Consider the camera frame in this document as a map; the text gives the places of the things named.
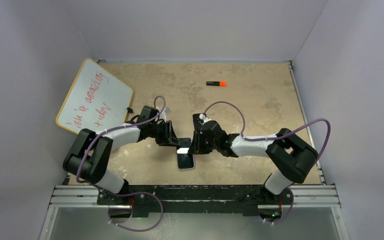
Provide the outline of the lavender phone case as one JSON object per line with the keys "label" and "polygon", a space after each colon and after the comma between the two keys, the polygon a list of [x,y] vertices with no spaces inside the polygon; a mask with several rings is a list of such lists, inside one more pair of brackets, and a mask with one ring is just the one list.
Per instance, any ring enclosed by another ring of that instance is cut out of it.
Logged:
{"label": "lavender phone case", "polygon": [[177,167],[180,170],[191,170],[195,168],[195,156],[188,153],[177,153]]}

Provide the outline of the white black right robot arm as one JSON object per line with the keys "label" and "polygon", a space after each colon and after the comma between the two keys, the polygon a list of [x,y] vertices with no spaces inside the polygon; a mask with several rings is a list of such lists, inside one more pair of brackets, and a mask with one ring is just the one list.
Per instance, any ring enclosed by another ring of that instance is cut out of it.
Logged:
{"label": "white black right robot arm", "polygon": [[277,167],[263,184],[260,196],[268,204],[294,183],[303,183],[318,159],[318,152],[288,128],[266,136],[226,133],[218,122],[206,121],[194,131],[188,153],[206,155],[216,150],[224,157],[265,157]]}

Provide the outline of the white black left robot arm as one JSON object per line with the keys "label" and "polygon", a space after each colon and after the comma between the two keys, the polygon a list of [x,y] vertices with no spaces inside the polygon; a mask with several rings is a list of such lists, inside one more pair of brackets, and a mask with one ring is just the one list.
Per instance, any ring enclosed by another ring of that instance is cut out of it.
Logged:
{"label": "white black left robot arm", "polygon": [[110,130],[97,133],[82,129],[63,162],[63,169],[80,180],[102,188],[118,205],[129,199],[129,183],[108,169],[111,153],[127,144],[138,143],[147,138],[155,139],[159,146],[175,147],[181,163],[195,162],[190,138],[178,138],[172,122],[165,120],[155,107],[144,106],[139,115]]}

